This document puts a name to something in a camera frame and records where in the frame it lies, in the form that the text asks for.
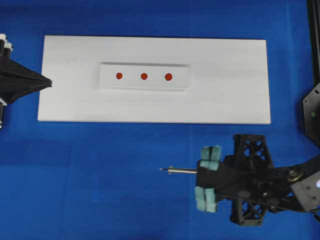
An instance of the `gray metal part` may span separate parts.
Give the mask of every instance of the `gray metal part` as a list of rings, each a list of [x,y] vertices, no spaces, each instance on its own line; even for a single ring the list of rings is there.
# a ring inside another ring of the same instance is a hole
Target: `gray metal part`
[[[320,83],[303,99],[304,133],[318,147],[320,147],[320,135],[317,126],[320,116],[313,113],[318,113],[319,108]]]
[[[319,180],[320,171],[290,186],[306,212],[317,208],[320,205],[320,188],[317,187],[317,182]]]

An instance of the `white block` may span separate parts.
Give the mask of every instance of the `white block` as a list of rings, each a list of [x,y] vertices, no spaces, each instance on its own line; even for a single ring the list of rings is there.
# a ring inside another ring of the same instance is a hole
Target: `white block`
[[[0,40],[7,41],[7,36],[4,33],[0,33]]]
[[[3,106],[7,106],[8,104],[0,97],[0,103],[2,103]]]
[[[12,47],[12,44],[11,44],[11,42],[6,42],[5,44],[4,44],[4,48],[5,49],[10,49],[10,51],[12,52],[13,51],[13,47]]]
[[[105,63],[188,66],[185,91],[101,89]],[[39,121],[269,124],[265,40],[45,36]]]
[[[185,91],[189,86],[187,66],[101,64],[100,88],[151,91]]]

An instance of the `metal probe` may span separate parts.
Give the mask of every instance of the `metal probe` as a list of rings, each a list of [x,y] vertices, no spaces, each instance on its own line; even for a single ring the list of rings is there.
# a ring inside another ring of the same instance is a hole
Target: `metal probe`
[[[197,174],[196,169],[191,168],[174,168],[170,166],[169,168],[159,168],[160,171],[167,171],[169,174]]]

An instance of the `black fabric funnel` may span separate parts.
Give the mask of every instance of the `black fabric funnel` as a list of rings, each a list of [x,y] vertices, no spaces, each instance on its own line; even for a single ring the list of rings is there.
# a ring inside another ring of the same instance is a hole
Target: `black fabric funnel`
[[[0,98],[7,104],[52,86],[52,81],[7,57],[0,56]]]

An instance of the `metal rod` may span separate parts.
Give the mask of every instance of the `metal rod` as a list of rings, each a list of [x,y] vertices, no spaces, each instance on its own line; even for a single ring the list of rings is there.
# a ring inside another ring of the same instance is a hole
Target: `metal rod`
[[[5,40],[0,39],[0,56],[2,56],[2,54],[4,53],[4,49],[5,49]]]
[[[175,174],[197,174],[196,169],[191,168],[159,168],[160,171],[167,171],[169,174],[175,173]]]
[[[320,82],[320,1],[307,0],[314,86]]]
[[[4,109],[5,109],[5,106],[0,102],[0,130],[2,129],[2,125],[3,125]]]

